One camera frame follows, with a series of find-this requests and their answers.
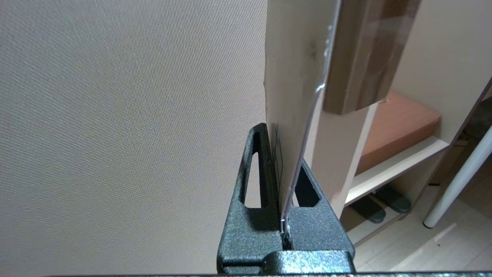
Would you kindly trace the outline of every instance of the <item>white table leg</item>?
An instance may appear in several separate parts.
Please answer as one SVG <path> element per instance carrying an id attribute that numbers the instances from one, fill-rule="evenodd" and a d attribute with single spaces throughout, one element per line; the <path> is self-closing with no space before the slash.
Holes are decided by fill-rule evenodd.
<path id="1" fill-rule="evenodd" d="M 439 199 L 437 205 L 432 209 L 424 220 L 424 225 L 428 228 L 434 228 L 436 223 L 441 219 L 453 201 L 458 197 L 466 184 L 475 175 L 477 170 L 482 166 L 484 161 L 492 152 L 492 127 L 489 128 L 484 138 L 478 143 L 475 150 L 466 160 L 460 171 L 449 184 L 444 195 Z"/>

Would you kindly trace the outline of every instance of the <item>white shelf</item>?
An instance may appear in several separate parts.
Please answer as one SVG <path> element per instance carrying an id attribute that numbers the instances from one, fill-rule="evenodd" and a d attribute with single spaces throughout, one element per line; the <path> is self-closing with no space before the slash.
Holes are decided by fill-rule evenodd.
<path id="1" fill-rule="evenodd" d="M 355 176 L 345 200 L 345 206 L 388 183 L 448 145 L 436 137 L 430 137 Z"/>
<path id="2" fill-rule="evenodd" d="M 386 212 L 386 217 L 384 218 L 383 222 L 376 224 L 365 220 L 351 207 L 346 207 L 345 209 L 343 209 L 343 214 L 340 218 L 340 222 L 347 230 L 348 238 L 350 239 L 352 244 L 357 244 L 392 219 L 401 215 L 400 213 L 395 212 L 389 207 L 385 207 L 384 211 Z"/>

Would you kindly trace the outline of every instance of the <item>wooden floor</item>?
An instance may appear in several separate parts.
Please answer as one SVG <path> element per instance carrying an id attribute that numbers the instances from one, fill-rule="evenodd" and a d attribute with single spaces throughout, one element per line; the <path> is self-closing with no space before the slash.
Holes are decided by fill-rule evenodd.
<path id="1" fill-rule="evenodd" d="M 492 167 L 470 185 L 433 229 L 422 221 L 439 187 L 427 187 L 409 216 L 356 248 L 357 271 L 492 271 L 492 218 L 484 214 L 492 213 Z"/>

